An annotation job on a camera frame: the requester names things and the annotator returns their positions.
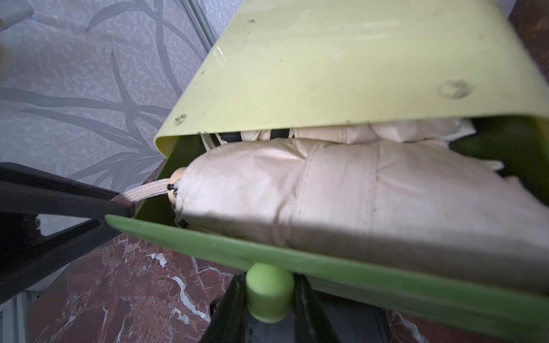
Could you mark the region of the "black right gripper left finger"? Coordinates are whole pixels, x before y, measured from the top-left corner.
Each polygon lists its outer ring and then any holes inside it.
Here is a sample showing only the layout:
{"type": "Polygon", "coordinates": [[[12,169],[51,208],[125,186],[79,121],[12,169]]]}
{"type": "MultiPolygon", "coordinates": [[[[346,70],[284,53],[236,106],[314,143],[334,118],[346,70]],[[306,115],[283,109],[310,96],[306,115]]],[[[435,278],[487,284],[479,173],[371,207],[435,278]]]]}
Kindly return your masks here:
{"type": "Polygon", "coordinates": [[[245,342],[247,326],[246,274],[233,277],[200,343],[245,342]]]}

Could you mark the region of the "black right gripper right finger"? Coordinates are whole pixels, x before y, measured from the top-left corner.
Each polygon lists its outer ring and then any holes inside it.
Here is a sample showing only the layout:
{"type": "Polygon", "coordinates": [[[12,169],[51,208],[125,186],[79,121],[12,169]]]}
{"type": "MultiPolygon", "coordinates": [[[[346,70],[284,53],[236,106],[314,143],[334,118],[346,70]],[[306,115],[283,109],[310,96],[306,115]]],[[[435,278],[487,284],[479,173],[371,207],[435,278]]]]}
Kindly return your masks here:
{"type": "Polygon", "coordinates": [[[322,303],[303,274],[294,274],[295,342],[339,342],[322,303]]]}

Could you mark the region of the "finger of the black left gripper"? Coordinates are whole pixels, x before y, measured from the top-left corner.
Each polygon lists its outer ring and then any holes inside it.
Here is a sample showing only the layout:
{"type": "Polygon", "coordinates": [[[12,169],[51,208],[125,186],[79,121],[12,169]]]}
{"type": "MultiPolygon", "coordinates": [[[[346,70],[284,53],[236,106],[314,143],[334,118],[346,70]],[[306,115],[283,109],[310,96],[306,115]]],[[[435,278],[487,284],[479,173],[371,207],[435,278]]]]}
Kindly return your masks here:
{"type": "Polygon", "coordinates": [[[116,192],[1,163],[1,301],[115,238],[105,220],[131,217],[116,192]]]}

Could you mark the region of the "beige umbrella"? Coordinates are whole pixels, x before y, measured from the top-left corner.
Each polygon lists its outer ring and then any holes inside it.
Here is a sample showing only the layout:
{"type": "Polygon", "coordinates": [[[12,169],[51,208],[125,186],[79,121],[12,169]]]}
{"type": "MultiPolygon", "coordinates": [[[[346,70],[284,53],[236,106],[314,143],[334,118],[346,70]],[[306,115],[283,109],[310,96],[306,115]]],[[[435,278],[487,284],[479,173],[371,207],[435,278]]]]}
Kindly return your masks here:
{"type": "Polygon", "coordinates": [[[116,201],[167,195],[181,227],[546,293],[548,208],[501,167],[441,141],[238,142],[116,201]]]}

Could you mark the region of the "green yellow drawer cabinet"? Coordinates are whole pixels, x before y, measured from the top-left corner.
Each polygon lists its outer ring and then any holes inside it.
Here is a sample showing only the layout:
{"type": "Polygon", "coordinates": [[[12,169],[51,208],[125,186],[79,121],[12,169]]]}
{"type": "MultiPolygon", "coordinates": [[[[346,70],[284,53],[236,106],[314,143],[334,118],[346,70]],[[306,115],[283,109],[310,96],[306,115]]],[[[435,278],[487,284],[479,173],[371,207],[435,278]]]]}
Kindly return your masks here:
{"type": "MultiPolygon", "coordinates": [[[[162,175],[212,134],[393,120],[471,118],[453,144],[497,159],[548,201],[548,87],[494,1],[244,1],[158,131],[162,175]]],[[[548,341],[539,296],[180,229],[165,200],[115,229],[161,247],[290,279],[314,292],[512,342],[548,341]]]]}

